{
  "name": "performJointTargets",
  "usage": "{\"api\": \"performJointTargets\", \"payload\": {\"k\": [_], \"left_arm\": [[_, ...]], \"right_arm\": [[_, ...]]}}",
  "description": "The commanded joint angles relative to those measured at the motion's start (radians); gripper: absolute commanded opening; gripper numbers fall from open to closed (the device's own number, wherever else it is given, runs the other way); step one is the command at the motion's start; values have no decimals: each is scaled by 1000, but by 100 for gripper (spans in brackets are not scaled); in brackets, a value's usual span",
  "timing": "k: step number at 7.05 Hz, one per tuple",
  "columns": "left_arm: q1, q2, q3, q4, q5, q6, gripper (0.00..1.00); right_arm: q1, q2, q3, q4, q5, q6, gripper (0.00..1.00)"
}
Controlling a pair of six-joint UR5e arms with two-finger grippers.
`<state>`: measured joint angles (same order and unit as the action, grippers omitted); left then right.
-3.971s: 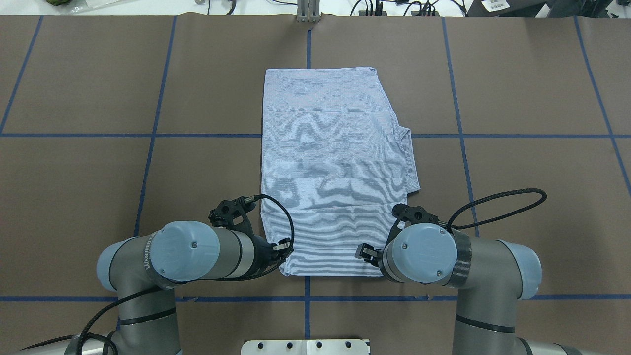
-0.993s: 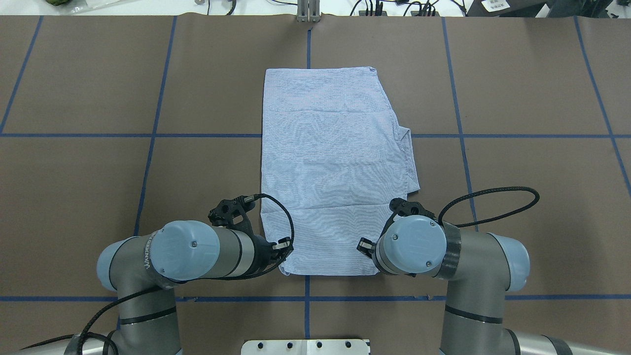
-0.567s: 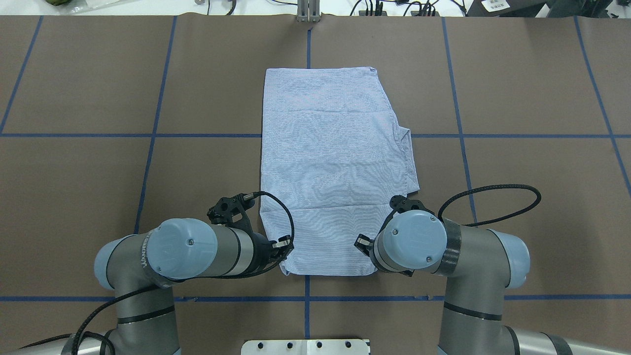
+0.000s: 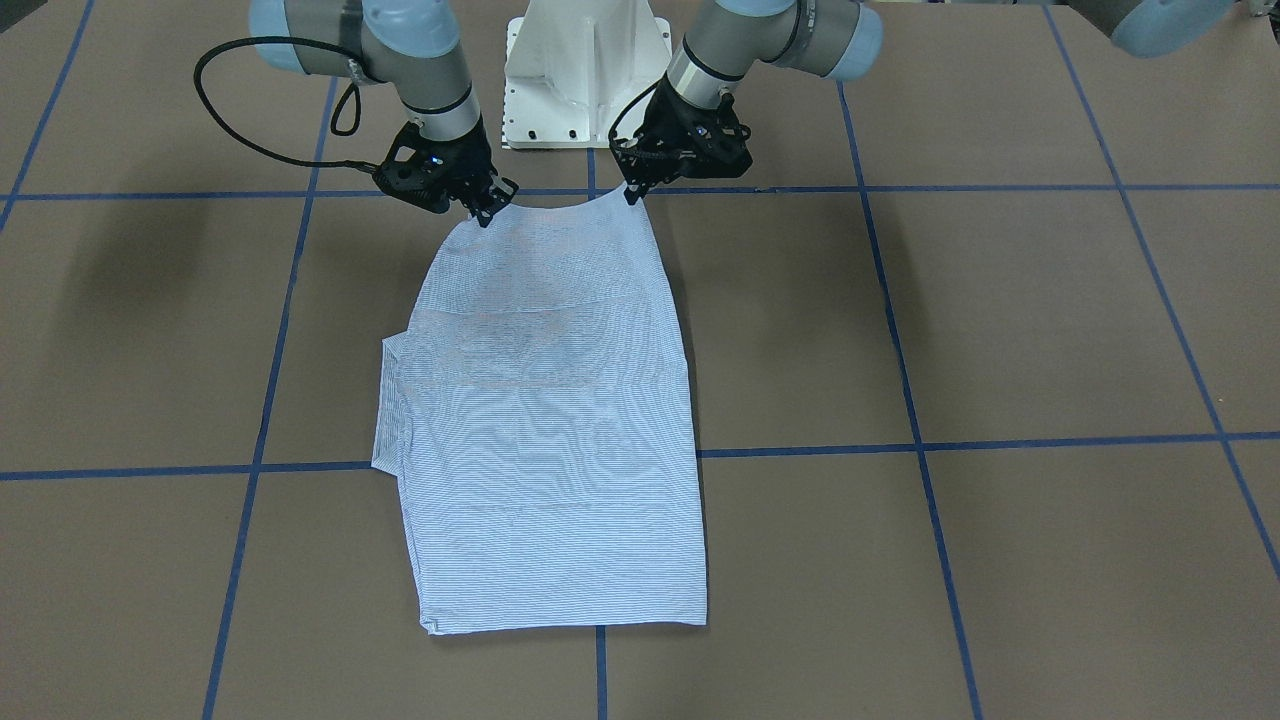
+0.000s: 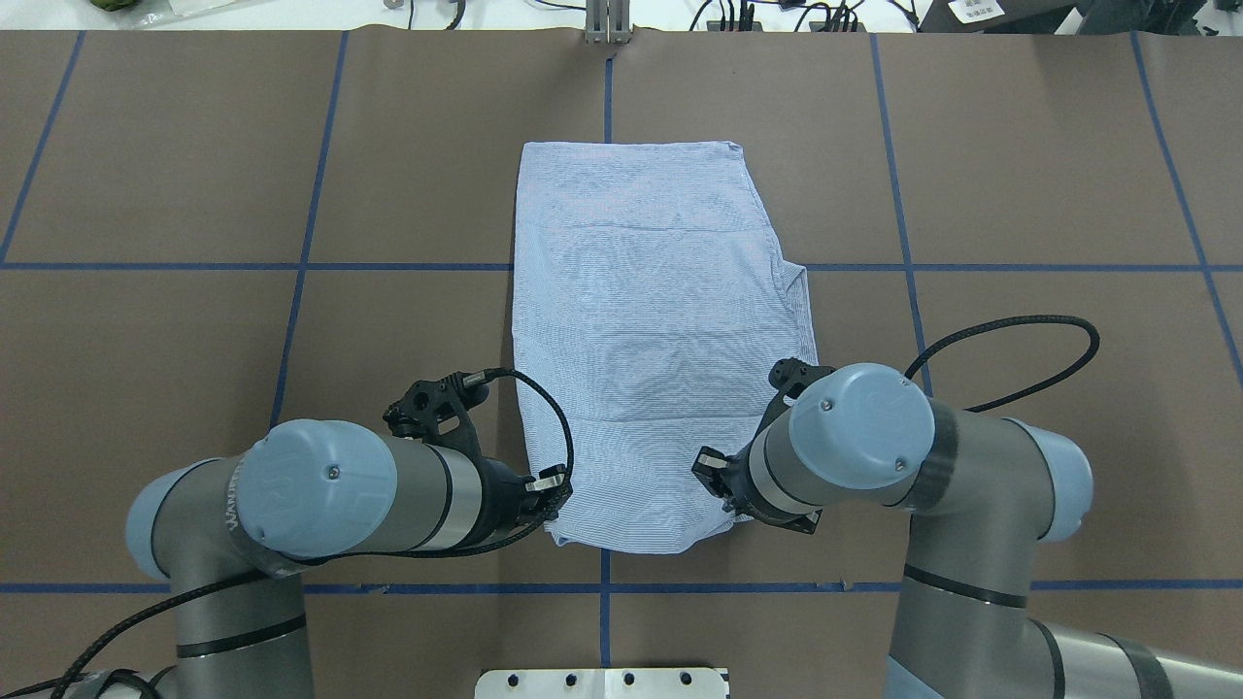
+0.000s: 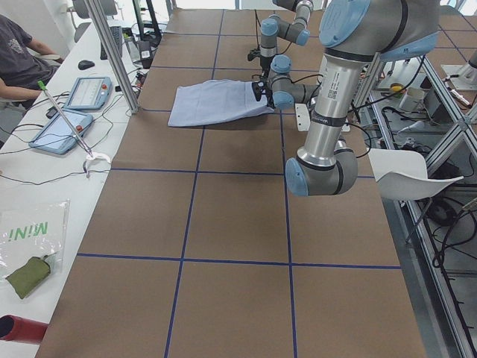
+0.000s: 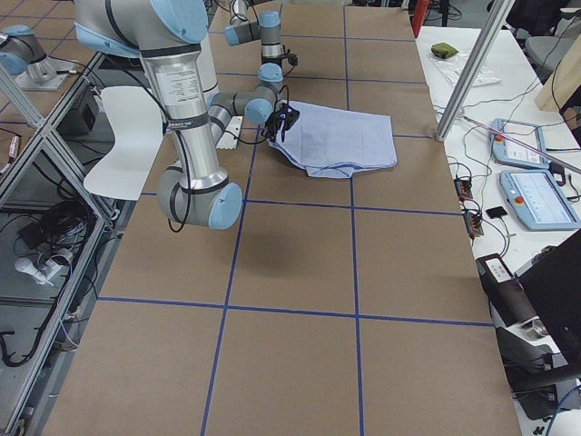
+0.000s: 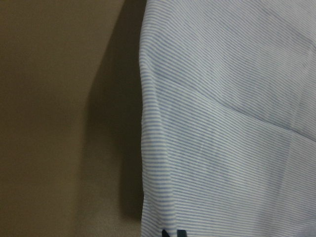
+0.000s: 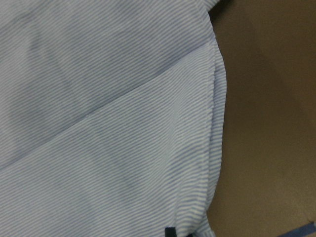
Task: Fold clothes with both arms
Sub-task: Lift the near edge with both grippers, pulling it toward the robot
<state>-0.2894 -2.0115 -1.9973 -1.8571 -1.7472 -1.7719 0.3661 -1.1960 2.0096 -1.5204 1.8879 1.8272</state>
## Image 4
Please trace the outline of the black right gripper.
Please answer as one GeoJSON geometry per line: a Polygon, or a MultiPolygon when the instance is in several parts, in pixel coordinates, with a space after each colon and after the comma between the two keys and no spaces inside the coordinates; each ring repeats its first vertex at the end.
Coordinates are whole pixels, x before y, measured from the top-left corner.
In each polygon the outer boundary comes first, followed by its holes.
{"type": "Polygon", "coordinates": [[[448,206],[453,201],[470,206],[472,219],[484,229],[497,214],[508,208],[518,193],[518,183],[495,176],[492,147],[488,142],[484,119],[462,137],[438,142],[431,158],[443,161],[431,172],[429,206],[448,206]]]}

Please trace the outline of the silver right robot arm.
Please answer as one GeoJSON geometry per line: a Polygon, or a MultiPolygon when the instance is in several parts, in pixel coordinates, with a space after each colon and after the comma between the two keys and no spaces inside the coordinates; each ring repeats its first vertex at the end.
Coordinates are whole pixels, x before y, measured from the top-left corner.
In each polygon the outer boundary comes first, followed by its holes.
{"type": "Polygon", "coordinates": [[[486,228],[518,186],[492,163],[483,110],[448,1],[251,1],[248,28],[271,67],[389,85],[407,122],[378,163],[348,161],[387,196],[486,228]]]}

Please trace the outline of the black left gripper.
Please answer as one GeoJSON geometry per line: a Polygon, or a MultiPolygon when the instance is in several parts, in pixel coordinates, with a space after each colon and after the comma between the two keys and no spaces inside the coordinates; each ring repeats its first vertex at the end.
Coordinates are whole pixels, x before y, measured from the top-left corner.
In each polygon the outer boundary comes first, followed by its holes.
{"type": "Polygon", "coordinates": [[[687,102],[669,79],[658,79],[634,135],[632,165],[620,167],[626,204],[635,206],[657,184],[678,178],[722,177],[721,126],[717,105],[687,102]]]}

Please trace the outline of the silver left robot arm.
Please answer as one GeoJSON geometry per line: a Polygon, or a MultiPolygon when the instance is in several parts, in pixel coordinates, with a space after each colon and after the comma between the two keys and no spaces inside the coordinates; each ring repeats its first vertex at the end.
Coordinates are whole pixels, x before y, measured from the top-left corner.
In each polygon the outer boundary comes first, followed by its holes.
{"type": "Polygon", "coordinates": [[[625,201],[680,179],[748,172],[751,131],[733,105],[755,64],[845,82],[874,65],[883,37],[883,20],[863,1],[703,3],[663,76],[635,97],[639,127],[627,138],[609,129],[625,201]]]}

